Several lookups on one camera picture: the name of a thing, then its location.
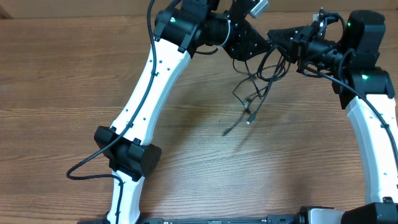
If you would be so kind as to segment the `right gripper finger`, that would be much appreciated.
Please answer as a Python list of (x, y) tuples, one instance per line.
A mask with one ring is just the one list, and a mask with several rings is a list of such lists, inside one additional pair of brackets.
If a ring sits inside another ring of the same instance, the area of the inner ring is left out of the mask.
[(292, 27), (292, 28), (288, 28), (288, 29), (273, 29), (273, 30), (269, 30), (267, 32), (267, 36), (270, 39), (276, 39), (276, 38), (280, 38), (280, 39), (290, 39), (291, 37), (293, 37), (295, 34), (297, 34), (298, 32), (300, 32), (303, 29), (303, 26), (300, 27)]
[(271, 37), (269, 37), (269, 41), (277, 45), (278, 51), (286, 59), (286, 61), (295, 61), (295, 58), (292, 55), (292, 46), (289, 41)]

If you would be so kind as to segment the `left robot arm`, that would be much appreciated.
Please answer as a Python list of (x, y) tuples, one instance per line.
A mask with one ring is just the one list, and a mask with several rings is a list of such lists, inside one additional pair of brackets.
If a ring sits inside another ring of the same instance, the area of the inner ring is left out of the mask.
[(105, 223), (137, 223), (144, 179), (157, 165), (161, 149), (152, 143), (160, 112), (202, 45), (224, 49), (247, 61), (270, 44), (246, 20), (259, 17), (265, 0), (233, 1), (223, 12), (217, 1), (173, 1), (149, 21), (150, 53), (126, 106), (110, 127), (100, 126), (95, 142), (108, 158), (114, 178), (113, 199)]

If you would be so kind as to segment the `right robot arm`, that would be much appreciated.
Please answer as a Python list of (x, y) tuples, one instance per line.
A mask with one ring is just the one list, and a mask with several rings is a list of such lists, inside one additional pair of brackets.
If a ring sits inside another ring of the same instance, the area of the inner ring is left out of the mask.
[(358, 140), (365, 204), (348, 211), (304, 206), (295, 215), (269, 215), (267, 223), (397, 222), (396, 93), (389, 74), (376, 65), (385, 18), (375, 11), (353, 11), (341, 39), (326, 40), (327, 26), (340, 20), (338, 13), (320, 10), (309, 26), (274, 29), (267, 36), (299, 73), (331, 81)]

